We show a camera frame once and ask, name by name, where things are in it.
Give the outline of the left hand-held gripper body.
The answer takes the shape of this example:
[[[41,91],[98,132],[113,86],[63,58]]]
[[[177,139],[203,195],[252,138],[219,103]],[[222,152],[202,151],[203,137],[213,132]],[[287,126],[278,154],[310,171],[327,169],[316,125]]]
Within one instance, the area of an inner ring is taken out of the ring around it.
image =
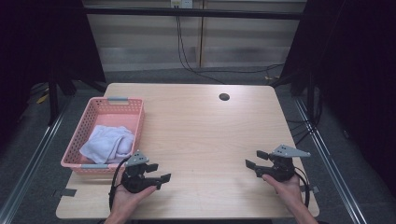
[[[121,184],[131,193],[138,193],[152,186],[149,178],[145,178],[149,159],[137,150],[126,162],[121,177]]]

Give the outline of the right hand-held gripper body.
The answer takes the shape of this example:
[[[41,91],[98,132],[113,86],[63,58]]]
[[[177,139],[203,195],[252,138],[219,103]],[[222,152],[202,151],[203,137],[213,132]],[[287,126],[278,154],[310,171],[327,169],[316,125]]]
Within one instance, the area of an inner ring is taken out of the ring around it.
[[[294,176],[295,166],[293,164],[293,158],[305,158],[311,156],[309,152],[286,145],[280,145],[268,154],[269,159],[267,161],[271,161],[273,166],[265,167],[257,165],[258,169],[254,172],[257,177],[270,175],[278,182],[288,181]]]

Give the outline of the white towel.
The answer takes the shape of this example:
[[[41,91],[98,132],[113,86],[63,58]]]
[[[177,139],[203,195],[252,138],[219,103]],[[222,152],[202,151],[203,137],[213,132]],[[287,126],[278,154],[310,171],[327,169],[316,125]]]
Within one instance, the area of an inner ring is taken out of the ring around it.
[[[79,152],[96,164],[119,163],[132,150],[134,134],[125,128],[96,125]]]

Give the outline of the pink plastic basket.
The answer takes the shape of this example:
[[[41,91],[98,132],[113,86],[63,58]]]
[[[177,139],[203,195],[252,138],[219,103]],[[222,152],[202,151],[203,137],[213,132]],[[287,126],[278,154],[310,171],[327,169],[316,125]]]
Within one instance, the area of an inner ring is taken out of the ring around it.
[[[124,126],[134,134],[134,142],[129,155],[134,154],[139,147],[144,116],[142,99],[92,97],[61,159],[62,167],[80,174],[114,173],[119,163],[96,164],[84,157],[79,150],[88,141],[96,125]]]

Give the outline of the person's left hand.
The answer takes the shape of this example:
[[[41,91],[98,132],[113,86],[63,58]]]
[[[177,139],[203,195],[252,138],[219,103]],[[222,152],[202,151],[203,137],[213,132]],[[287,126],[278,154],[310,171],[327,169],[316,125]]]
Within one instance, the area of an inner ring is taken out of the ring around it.
[[[109,216],[130,218],[137,206],[156,190],[155,186],[150,186],[141,192],[131,193],[120,181],[117,181],[115,197]]]

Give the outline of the person's right hand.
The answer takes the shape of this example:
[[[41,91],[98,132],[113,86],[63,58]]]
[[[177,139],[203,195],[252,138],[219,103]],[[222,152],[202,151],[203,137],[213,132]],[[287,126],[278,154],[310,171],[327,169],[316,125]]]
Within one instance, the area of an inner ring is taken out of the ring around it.
[[[274,188],[276,194],[288,208],[304,205],[300,191],[300,179],[296,175],[284,182],[278,182],[270,175],[262,175],[262,179]]]

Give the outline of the black metal stand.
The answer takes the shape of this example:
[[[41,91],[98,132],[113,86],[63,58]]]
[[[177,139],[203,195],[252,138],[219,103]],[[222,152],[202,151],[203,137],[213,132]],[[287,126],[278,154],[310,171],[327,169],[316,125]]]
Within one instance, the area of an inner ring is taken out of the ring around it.
[[[52,125],[59,115],[58,91],[56,77],[49,72],[49,125]]]
[[[308,73],[308,85],[307,85],[307,115],[308,120],[313,122],[314,119],[314,94],[315,94],[315,76],[314,76],[314,66],[309,64]]]

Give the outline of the dark curtain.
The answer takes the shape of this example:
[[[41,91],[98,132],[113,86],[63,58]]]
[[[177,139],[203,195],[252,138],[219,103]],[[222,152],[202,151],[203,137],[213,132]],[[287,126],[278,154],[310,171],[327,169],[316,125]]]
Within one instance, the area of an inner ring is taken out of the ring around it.
[[[315,82],[396,196],[396,0],[306,0],[281,76]]]
[[[106,80],[82,0],[0,0],[0,147],[35,84],[73,94],[75,80]]]

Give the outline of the black horizontal frame bar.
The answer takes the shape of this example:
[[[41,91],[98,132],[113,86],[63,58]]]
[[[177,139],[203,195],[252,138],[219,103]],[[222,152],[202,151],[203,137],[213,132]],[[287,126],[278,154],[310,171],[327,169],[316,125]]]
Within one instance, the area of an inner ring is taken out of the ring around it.
[[[176,16],[176,17],[210,17],[241,18],[268,20],[301,20],[304,13],[241,11],[191,8],[147,8],[147,7],[84,7],[87,14],[98,15],[134,15],[134,16]]]

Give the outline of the white wall power outlet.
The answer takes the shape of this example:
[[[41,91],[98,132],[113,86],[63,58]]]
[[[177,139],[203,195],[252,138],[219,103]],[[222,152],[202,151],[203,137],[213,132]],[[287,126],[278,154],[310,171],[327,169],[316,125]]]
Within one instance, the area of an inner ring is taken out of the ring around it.
[[[193,8],[193,0],[170,0],[171,8]]]

